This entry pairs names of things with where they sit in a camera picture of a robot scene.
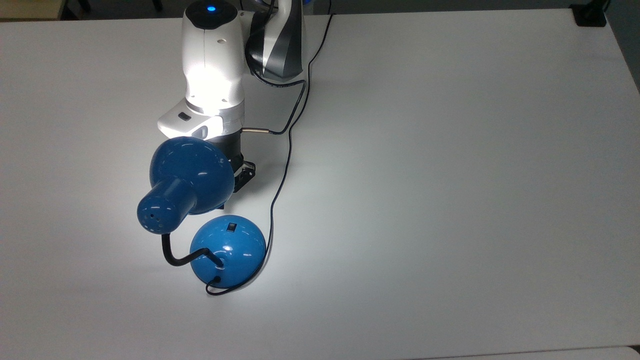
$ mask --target lamp base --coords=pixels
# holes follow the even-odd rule
[[[208,248],[224,263],[216,266],[206,256],[191,262],[191,268],[204,283],[229,289],[247,281],[264,261],[266,243],[260,229],[246,218],[224,215],[208,221],[191,242],[191,252]]]

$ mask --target white table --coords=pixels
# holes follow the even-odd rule
[[[307,18],[310,44],[327,17]],[[139,225],[180,20],[0,24],[7,359],[415,359],[640,343],[640,96],[569,10],[339,15],[273,251],[212,299]],[[246,78],[246,126],[298,89]],[[224,213],[268,231],[284,136]],[[175,233],[185,254],[199,227]]]

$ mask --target robot end effector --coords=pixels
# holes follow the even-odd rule
[[[192,136],[219,148],[231,162],[234,192],[255,176],[255,164],[245,161],[240,149],[244,65],[280,82],[301,74],[302,15],[302,0],[279,1],[270,19],[266,13],[238,12],[224,0],[196,1],[184,12],[186,95],[158,120],[158,128],[169,138]]]

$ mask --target black mount bracket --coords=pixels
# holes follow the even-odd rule
[[[569,9],[573,10],[573,18],[578,26],[588,28],[603,28],[607,24],[604,16],[604,8],[610,0],[592,0],[587,5],[573,4]]]
[[[236,172],[236,185],[234,186],[234,193],[237,193],[249,180],[255,176],[255,164],[250,161],[245,161],[238,172]]]

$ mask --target lamp head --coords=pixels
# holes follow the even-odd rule
[[[154,234],[168,234],[188,214],[220,208],[234,191],[225,155],[210,143],[172,138],[156,150],[149,171],[151,191],[138,204],[138,221]]]

